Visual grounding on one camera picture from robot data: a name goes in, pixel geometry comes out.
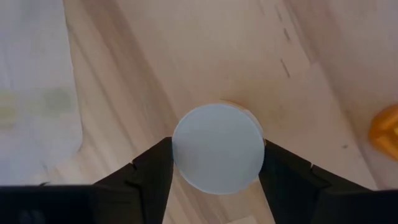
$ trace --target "white disc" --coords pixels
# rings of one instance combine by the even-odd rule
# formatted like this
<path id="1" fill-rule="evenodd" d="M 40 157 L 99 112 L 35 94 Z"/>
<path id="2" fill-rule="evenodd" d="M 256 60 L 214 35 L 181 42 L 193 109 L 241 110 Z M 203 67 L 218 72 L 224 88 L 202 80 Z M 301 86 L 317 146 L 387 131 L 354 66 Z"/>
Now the white disc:
<path id="1" fill-rule="evenodd" d="M 262 129 L 246 110 L 226 104 L 198 107 L 185 115 L 172 138 L 182 176 L 210 194 L 245 189 L 264 160 Z"/>

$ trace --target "wood grain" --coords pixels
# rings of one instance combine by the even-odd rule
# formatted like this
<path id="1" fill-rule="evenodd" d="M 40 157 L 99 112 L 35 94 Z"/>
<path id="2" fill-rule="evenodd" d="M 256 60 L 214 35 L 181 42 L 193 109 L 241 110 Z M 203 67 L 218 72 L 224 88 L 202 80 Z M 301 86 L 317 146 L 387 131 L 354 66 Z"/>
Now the wood grain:
<path id="1" fill-rule="evenodd" d="M 250 216 L 250 217 L 246 217 L 246 218 L 242 218 L 240 220 L 230 222 L 228 224 L 257 224 L 257 222 L 254 219 L 254 217 Z"/>
<path id="2" fill-rule="evenodd" d="M 382 189 L 398 187 L 398 163 L 373 149 L 375 115 L 398 102 L 397 1 L 286 0 L 326 71 Z"/>
<path id="3" fill-rule="evenodd" d="M 375 189 L 325 78 L 277 0 L 67 0 L 83 122 L 72 160 L 35 177 L 92 183 L 170 136 L 196 106 L 249 109 L 264 137 Z M 261 185 L 234 195 L 194 189 L 176 170 L 164 223 L 273 223 Z"/>

